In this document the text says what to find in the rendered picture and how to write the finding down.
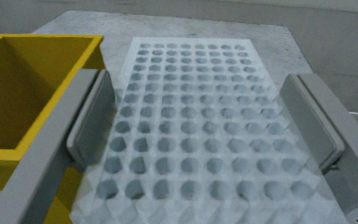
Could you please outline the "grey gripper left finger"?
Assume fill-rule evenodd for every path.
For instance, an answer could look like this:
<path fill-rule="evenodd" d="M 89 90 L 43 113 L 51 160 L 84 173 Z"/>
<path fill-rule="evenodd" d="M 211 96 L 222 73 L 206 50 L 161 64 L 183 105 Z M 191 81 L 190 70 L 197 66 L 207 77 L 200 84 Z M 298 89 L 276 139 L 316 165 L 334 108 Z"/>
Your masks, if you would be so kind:
<path fill-rule="evenodd" d="M 107 69 L 79 69 L 0 193 L 0 224 L 43 224 L 67 167 L 84 173 L 114 92 Z"/>

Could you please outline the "yellow recycle bin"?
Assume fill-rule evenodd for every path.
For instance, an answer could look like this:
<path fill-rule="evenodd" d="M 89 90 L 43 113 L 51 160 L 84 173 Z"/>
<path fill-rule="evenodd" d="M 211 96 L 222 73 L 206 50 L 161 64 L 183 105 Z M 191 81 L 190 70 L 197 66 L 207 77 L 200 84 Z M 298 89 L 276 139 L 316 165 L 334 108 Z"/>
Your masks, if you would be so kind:
<path fill-rule="evenodd" d="M 0 193 L 76 72 L 107 69 L 104 41 L 104 35 L 0 35 Z M 43 224 L 73 224 L 68 214 L 82 175 L 67 167 Z"/>

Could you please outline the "white well plate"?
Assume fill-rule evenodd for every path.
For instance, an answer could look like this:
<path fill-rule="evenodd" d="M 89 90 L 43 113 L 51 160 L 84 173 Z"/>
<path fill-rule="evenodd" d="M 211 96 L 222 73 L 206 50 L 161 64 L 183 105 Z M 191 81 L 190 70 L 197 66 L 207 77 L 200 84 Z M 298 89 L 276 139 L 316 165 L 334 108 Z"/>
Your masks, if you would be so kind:
<path fill-rule="evenodd" d="M 250 39 L 217 38 L 133 38 L 68 216 L 348 224 Z"/>

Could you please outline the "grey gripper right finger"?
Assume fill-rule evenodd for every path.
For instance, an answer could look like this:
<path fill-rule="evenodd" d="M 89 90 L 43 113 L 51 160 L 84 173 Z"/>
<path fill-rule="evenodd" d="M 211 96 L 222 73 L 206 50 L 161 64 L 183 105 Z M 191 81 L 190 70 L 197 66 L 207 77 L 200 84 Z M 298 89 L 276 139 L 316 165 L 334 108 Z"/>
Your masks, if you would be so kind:
<path fill-rule="evenodd" d="M 323 176 L 340 170 L 358 200 L 357 121 L 317 74 L 288 74 L 279 94 Z"/>

